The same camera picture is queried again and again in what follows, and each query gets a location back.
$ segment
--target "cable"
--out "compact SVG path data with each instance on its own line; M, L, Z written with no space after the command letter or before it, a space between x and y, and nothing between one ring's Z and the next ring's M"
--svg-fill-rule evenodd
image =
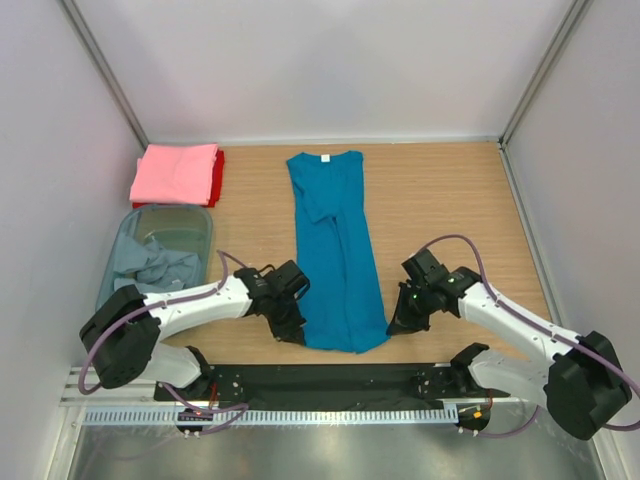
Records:
M227 262L227 258L233 260L234 262L236 262L238 265L240 265L241 267L246 267L246 265L241 262L240 260L238 260L236 257L234 257L233 255L227 253L227 252L223 252L222 250L218 250L217 251L218 255L220 256L220 260L222 261L222 279L220 280L220 282L218 282L216 284L216 286L212 287L211 290L207 291L207 292L203 292L203 293L198 293L198 294L194 294L194 295L189 295L186 297L181 297L181 298L172 298L167 300L166 302L155 302L152 303L150 305L145 305L144 307L140 307L136 310L134 310L133 312L130 312L128 314L126 314L125 316L123 316L122 318L119 318L118 320L116 320L112 325L109 326L109 328L107 328L102 335L100 335L98 337L98 339L95 341L95 343L93 344L93 346L89 349L89 353L87 355L87 359L85 360L84 364L82 365L82 368L80 369L80 374L78 376L78 390L80 391L80 393L82 393L83 395L91 395L92 393L98 391L101 387L101 384L98 382L96 385L87 388L86 385L86 378L87 378L87 373L89 372L89 368L91 366L91 363L93 362L93 359L95 358L98 350L100 349L100 347L102 345L104 345L105 341L107 340L107 338L109 338L109 336L111 336L118 328L120 328L122 325L124 325L125 323L127 323L128 321L136 318L138 315L141 315L145 312L148 312L150 310L153 310L154 308L159 308L159 307L164 307L166 305L176 305L176 304L180 304L180 303L185 303L185 302L191 302L194 300L202 300L204 298L208 298L211 297L213 295L215 295L216 293L218 293L220 290L222 290L222 288L224 288L225 284L227 283L227 278L229 277L229 264ZM240 418L249 408L249 406L246 403L241 403L238 405L234 405L233 407L228 407L228 408L219 408L219 409L208 409L208 408L199 408L196 407L195 405L190 404L189 402L187 402L185 399L183 399L180 395L178 395L178 393L174 390L174 388L167 384L167 383L161 383L160 385L162 385L164 387L165 390L167 390L169 392L169 394L178 402L180 402L181 404L183 404L184 406L186 406L187 408L191 408L194 411L198 411L200 413L206 413L206 414L219 414L219 413L225 413L225 412L230 412L230 411L235 411L235 410L240 410L240 413L238 413L238 415L236 415L235 417L233 417L231 420L221 424L221 425L217 425L216 427L210 428L208 430L206 430L206 434L210 434L210 433L215 433L218 432L220 430L223 430L224 428L227 428L228 426L230 426L233 422L235 422L238 418Z
M557 341L559 341L561 343L564 343L565 345L567 345L569 347L575 348L580 353L582 353L584 355L587 355L591 359L595 360L600 365L602 365L605 368L607 368L609 371L615 373L620 379L622 379L622 381L624 381L627 385L629 385L629 387L631 388L631 390L633 390L633 392L636 394L637 397L640 397L640 385L635 380L633 380L629 375L624 373L620 368L618 368L616 365L611 363L609 360L607 360L606 358L598 355L595 352L592 352L591 350L589 350L585 346L580 345L578 342L570 340L570 339L568 339L568 338L566 338L566 337L564 337L564 336L562 336L560 334L557 334L557 333L551 331L550 329L543 327L542 325L538 325L536 322L534 322L533 320L528 318L526 315L523 315L522 313L518 312L516 309L514 309L513 307L511 307L507 303L505 303L502 300L500 300L500 298L498 297L498 294L493 290L493 288L491 287L491 284L489 283L489 280L487 278L487 273L486 273L485 268L484 268L484 262L482 261L482 258L480 257L480 251L478 250L478 247L476 247L476 245L473 243L473 241L471 241L470 238L468 238L468 237L466 237L464 235L461 235L459 233L452 233L452 234L449 234L449 235L443 235L441 237L438 237L438 238L435 238L435 239L431 240L430 242L425 244L420 250L422 251L422 250L430 247L431 245L433 245L435 243L438 243L438 242L440 242L442 240L448 240L448 239L451 239L451 238L458 238L460 240L463 240L467 245L469 245L469 247L471 247L471 250L473 250L473 255L476 258L476 263L478 264L478 269L480 270L480 276L482 277L482 283L484 283L484 286L485 286L485 288L487 290L487 293L491 296L491 298L496 303L496 305L499 305L504 310L509 312L511 315L516 317L518 320L521 320L526 325L528 325L531 328L537 330L538 332L542 333L543 335L546 335L548 337L556 339ZM617 431L617 432L631 432L631 431L640 429L640 420L638 420L637 422L632 423L630 425L609 425L609 424L606 424L604 426L604 428L609 429L609 430L614 430L614 431Z
M244 266L244 263L242 263L240 260L238 260L237 258L235 258L234 256L226 252L223 252L222 250L218 250L217 253L220 256L220 260L222 261L222 280L220 280L220 282L218 282L216 286L211 288L211 290L203 293L189 295L187 297L172 298L170 300L167 300L166 302L155 302L150 305L145 305L144 307L140 307L134 310L133 312L126 314L122 318L116 320L112 325L109 326L109 328L107 328L102 333L102 335L98 337L98 339L95 341L91 349L89 349L87 359L85 360L84 364L82 365L82 368L80 369L80 375L78 376L78 390L80 390L80 393L82 393L83 395L91 395L92 393L100 389L101 387L100 383L97 383L91 388L87 388L85 383L85 380L87 378L87 373L89 372L89 368L91 367L91 364L93 363L93 359L98 353L98 350L100 349L100 347L104 345L104 342L107 340L107 338L109 338L118 328L120 328L122 325L124 325L128 321L136 318L137 316L142 315L143 313L146 313L155 308L164 307L167 305L176 305L179 303L191 302L194 300L201 300L203 298L207 298L212 295L215 295L220 290L222 290L222 288L227 283L227 278L229 277L229 264L227 262L227 258L230 258L231 260L238 263L239 265Z

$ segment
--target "wooden floor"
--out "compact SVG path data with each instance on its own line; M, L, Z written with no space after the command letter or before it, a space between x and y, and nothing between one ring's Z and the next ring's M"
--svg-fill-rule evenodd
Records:
M285 161L305 151L365 156L369 232L389 321L405 280L400 266L428 240L464 233L478 245L491 282L503 294L548 317L524 232L493 143L225 148L220 202L211 210L215 249L263 267L296 258L294 201ZM448 240L433 247L450 269L476 270L468 247ZM208 277L221 275L211 254ZM172 345L198 347L210 363L445 362L473 342L513 354L487 330L450 314L432 317L431 330L393 337L365 354L311 350L273 340L264 318L223 320L178 334Z

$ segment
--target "folded clothes stack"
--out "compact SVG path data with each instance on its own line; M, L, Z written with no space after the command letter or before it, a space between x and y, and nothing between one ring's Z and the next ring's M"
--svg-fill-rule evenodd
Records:
M220 199L224 152L218 145L149 145L138 160L129 199L134 208L148 203L215 206Z

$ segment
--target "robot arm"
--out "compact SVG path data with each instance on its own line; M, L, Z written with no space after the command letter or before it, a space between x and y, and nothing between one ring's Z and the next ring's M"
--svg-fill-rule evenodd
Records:
M297 300L309 280L293 261L280 268L242 268L221 282L163 294L141 294L133 285L116 291L80 331L87 352L107 328L127 313L156 304L120 327L98 349L93 365L104 388L118 388L135 378L166 382L186 397L198 396L211 383L211 368L194 347L160 343L183 330L208 322L264 315L279 341L304 345L304 318Z
M403 267L410 280L400 284L389 334L428 330L429 315L443 310L491 330L529 358L510 358L487 345L473 344L456 355L451 364L475 385L546 408L564 430L583 440L591 438L630 401L631 391L621 379L572 346L542 335L504 305L553 336L580 343L620 367L613 346L599 333L581 337L500 294L494 300L477 273L465 267L449 272L427 249L413 255Z

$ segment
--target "metal base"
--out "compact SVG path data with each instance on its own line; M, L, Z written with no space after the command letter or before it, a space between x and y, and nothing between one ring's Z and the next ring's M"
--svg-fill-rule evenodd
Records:
M497 402L490 428L513 429L531 412ZM450 425L237 427L200 439L184 439L173 427L85 426L69 478L602 480L594 453L547 415L507 440L474 438Z

